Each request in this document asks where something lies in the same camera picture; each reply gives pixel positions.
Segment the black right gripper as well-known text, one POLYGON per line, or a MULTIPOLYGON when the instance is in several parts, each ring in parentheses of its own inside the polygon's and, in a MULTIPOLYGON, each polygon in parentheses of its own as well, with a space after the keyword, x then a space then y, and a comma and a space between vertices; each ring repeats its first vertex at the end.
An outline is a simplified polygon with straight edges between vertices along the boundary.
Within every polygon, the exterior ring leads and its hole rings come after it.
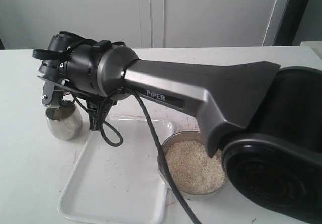
POLYGON ((84 100, 101 99, 97 86, 97 65, 101 58, 99 41, 68 31, 54 35, 47 49, 38 49, 42 61, 39 78, 44 81, 42 104, 58 108, 64 93, 84 100))

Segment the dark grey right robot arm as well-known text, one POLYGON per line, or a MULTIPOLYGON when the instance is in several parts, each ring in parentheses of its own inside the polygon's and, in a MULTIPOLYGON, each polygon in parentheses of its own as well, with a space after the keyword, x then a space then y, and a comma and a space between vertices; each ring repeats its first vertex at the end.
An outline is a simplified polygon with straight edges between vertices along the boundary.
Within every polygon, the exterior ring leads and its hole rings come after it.
POLYGON ((54 35, 42 61, 42 102, 87 103, 90 128, 105 135, 111 107, 133 95, 147 119, 161 163, 165 153, 143 99, 194 117, 212 157, 253 203, 321 223, 321 71, 262 61, 232 66, 142 60, 122 41, 54 35))

